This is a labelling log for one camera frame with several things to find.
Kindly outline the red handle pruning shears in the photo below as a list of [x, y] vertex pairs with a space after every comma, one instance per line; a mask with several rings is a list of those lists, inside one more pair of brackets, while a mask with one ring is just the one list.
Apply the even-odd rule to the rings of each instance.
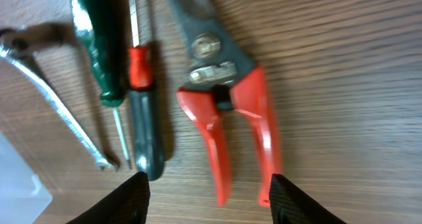
[[189, 56], [178, 102], [201, 133], [218, 206], [231, 194], [231, 169], [222, 112], [244, 115], [255, 138], [261, 180], [258, 203], [270, 205], [272, 175], [282, 172], [281, 143], [263, 67], [241, 49], [211, 0], [168, 0]]

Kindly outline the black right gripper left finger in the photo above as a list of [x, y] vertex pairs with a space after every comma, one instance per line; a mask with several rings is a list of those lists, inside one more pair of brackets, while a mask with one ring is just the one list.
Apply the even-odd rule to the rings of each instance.
[[149, 203], [148, 175], [137, 172], [68, 224], [145, 224]]

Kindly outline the clear plastic container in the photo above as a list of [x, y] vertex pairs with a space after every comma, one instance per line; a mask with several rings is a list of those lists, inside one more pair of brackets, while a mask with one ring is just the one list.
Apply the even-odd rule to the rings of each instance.
[[39, 176], [1, 135], [1, 222], [33, 223], [52, 200]]

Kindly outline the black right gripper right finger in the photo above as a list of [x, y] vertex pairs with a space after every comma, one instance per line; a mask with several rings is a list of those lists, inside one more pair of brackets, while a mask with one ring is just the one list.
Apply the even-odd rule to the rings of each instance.
[[281, 174], [273, 174], [269, 191], [273, 224], [346, 224]]

